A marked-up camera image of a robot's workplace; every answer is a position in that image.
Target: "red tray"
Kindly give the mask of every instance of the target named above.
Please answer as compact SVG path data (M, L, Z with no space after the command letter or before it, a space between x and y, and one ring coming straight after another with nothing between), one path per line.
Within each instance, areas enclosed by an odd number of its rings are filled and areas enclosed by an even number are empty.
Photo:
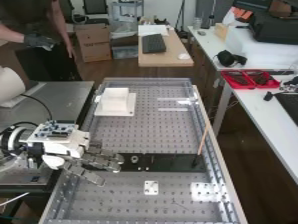
M281 83L265 71L245 71L245 74L253 80L256 87L261 89L280 88Z
M243 71L223 71L221 75L233 89L255 89L256 83Z

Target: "desk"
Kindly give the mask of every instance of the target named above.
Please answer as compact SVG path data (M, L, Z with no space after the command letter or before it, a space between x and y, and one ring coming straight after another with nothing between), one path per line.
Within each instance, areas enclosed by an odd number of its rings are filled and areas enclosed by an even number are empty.
M94 94L94 82L50 82L32 94L48 106L54 119L78 120L82 124L84 113L87 112L88 100ZM19 121L43 123L48 119L48 113L43 105L31 99L14 108L0 108L0 130ZM54 171L46 167L39 170L24 168L22 163L0 175L0 192L43 192L51 190ZM32 177L40 176L38 182L32 182Z
M179 55L188 54L184 44L173 30L164 36L167 52L159 54L143 53L143 38L139 37L139 66L140 67L192 67L193 59L180 60Z
M189 26L189 45L191 45L191 40L192 40L192 36L195 37L195 40L196 42L199 43L203 51L204 51L204 54L207 55L215 69L216 69L216 78L215 78L215 81L217 79L221 78L221 74L220 72L223 70L241 70L241 69L255 69L255 70L259 70L259 69L263 69L263 70L267 70L267 71L287 71L289 70L289 65L275 65L275 64L252 64L248 60L248 63L245 66L237 64L235 67L232 68L227 68L225 66L221 65L216 55L224 51L224 50L228 50L231 51L231 49L228 48L225 42L223 41L223 39L216 35L215 33L215 27L212 27L209 30L204 30L204 32L207 33L207 36L201 36L197 34L197 31L195 31L193 27ZM217 90L216 88L213 89L213 93L211 94L212 97L211 97L211 100L208 102L208 114L211 115L212 113L212 107L215 106L215 99L216 99L216 96L217 96Z
M275 76L275 78L285 82L292 80L293 76ZM269 102L264 100L268 91L281 92L279 89L237 90L225 83L213 130L217 135L233 93L298 184L298 126L276 97Z

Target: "floor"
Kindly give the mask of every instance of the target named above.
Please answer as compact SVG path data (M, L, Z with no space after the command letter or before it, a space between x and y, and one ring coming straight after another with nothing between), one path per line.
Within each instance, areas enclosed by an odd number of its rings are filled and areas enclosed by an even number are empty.
M0 48L0 58L7 57L2 65L15 66L24 74L19 63L8 59L14 54L6 51ZM140 68L138 59L84 63L80 53L78 56L84 80L98 85L106 77L188 77L200 92L205 89L197 63L193 68L156 69ZM298 223L298 187L240 104L227 113L219 142L249 223Z

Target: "office chair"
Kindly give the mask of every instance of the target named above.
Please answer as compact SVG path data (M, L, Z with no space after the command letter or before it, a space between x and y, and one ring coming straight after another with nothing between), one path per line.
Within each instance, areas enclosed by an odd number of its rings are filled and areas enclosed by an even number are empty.
M108 14L107 0L84 0L83 8L87 15Z

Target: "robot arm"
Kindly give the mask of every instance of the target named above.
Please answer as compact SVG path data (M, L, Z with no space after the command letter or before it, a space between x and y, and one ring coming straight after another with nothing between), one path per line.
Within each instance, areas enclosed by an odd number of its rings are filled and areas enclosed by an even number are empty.
M124 157L96 146L90 148L88 132L78 130L74 123L48 121L35 130L12 126L0 135L4 156L26 154L28 167L38 168L44 162L51 169L64 169L99 186L106 180L90 169L120 172Z

